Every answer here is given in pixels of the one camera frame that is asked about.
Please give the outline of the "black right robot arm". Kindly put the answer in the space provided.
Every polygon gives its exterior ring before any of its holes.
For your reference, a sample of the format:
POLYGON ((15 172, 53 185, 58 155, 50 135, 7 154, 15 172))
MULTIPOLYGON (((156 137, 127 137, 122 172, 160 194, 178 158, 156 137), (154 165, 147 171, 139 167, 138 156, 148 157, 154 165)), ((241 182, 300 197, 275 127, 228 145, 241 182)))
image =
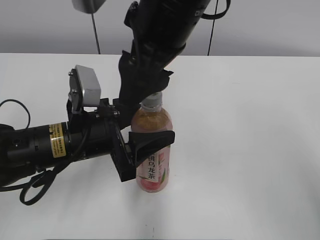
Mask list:
POLYGON ((165 68, 185 49, 209 3, 141 0, 130 5, 124 24, 132 30, 131 50, 122 51, 118 63, 122 105, 137 105, 168 86, 172 71, 165 68))

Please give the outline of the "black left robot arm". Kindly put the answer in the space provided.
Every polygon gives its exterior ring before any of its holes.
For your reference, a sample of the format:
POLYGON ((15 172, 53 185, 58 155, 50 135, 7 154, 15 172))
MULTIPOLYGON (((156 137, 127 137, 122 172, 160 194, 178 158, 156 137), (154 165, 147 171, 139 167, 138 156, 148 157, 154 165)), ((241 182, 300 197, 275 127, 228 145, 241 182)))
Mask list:
POLYGON ((69 73, 66 122, 16 130, 0 127, 0 185, 10 185, 32 177, 31 185, 49 183, 65 166, 103 155, 111 155, 123 182, 136 177, 137 167, 150 155, 172 144, 175 134, 129 134, 124 142, 121 131, 128 127, 143 98, 163 90, 171 72, 162 70, 149 88, 134 85, 125 71, 121 77, 122 96, 101 98, 101 87, 92 68, 76 65, 69 73))

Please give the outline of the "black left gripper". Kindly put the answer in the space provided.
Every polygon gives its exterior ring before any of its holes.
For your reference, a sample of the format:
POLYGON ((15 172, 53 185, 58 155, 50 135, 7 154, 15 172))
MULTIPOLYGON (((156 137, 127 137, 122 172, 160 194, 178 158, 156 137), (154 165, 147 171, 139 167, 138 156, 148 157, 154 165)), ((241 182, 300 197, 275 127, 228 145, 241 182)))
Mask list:
POLYGON ((131 160, 121 131, 131 125, 140 104, 127 106, 118 98, 110 101, 100 97, 98 107, 82 106, 81 86, 75 67, 68 74, 70 90, 66 104, 69 146, 71 150, 80 148, 75 161, 110 155, 122 182, 135 179, 138 166, 175 142, 175 132, 129 132, 131 160))

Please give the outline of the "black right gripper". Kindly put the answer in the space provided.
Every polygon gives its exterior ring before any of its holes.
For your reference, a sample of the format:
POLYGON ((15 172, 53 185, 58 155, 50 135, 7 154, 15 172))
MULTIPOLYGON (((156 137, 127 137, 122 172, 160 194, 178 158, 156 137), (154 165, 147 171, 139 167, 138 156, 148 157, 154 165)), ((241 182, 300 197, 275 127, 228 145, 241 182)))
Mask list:
POLYGON ((146 97, 163 91, 170 81, 172 71, 165 67, 175 58, 172 47, 155 45, 131 45, 131 51, 123 51, 118 63, 121 85, 119 102, 122 105, 137 105, 146 97))

